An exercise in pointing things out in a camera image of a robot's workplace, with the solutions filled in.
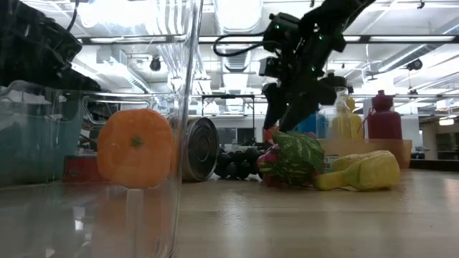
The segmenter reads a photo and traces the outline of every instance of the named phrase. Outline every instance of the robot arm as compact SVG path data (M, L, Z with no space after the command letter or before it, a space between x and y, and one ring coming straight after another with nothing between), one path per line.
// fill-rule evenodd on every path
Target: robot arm
M262 60L259 74L276 77L279 83L268 84L262 90L268 101L265 129L280 120L281 131L292 130L314 113L319 103L334 103L333 87L345 85L335 85L330 78L318 78L324 74L330 53L344 51L346 41L342 32L375 1L325 0L302 19L284 13L270 15L271 23L263 34L262 45L278 57ZM216 50L218 41L214 52L224 56Z

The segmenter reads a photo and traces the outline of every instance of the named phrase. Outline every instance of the toy fruit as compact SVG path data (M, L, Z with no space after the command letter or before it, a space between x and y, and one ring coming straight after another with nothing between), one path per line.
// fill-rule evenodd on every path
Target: toy fruit
M128 188L159 185L169 174L174 135L166 118L149 109L113 114L98 138L98 168Z
M324 151L312 135L274 131L274 136L278 144L268 148L257 160L267 185L270 181L289 186L309 185L316 171L323 172Z

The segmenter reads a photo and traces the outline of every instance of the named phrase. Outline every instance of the table surface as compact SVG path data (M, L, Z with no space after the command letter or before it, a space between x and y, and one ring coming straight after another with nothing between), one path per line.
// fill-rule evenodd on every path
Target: table surface
M459 173L403 171L391 191L184 184L176 258L459 257Z

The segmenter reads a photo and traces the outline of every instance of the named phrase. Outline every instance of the fluorescent light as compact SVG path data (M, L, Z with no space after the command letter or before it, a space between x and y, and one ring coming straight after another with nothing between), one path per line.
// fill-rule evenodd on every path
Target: fluorescent light
M450 42L455 36L373 36L370 42Z
M440 125L454 125L454 120L453 119L442 119L442 120L439 120L438 123Z
M359 36L344 36L344 40L346 40L346 42L357 42L360 40L360 37Z
M124 37L92 38L92 43L113 43L124 40Z
M199 42L201 43L212 43L217 40L218 37L213 37L213 36L201 36L199 37ZM344 39L347 42L357 42L360 40L360 36L344 36ZM228 37L225 39L222 39L220 42L261 42L263 41L263 37Z

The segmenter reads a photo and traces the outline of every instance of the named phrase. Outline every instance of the metal can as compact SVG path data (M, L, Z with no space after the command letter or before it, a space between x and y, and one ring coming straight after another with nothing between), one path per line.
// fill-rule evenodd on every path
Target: metal can
M209 118L192 118L186 129L182 160L183 180L202 182L210 178L217 165L219 138Z

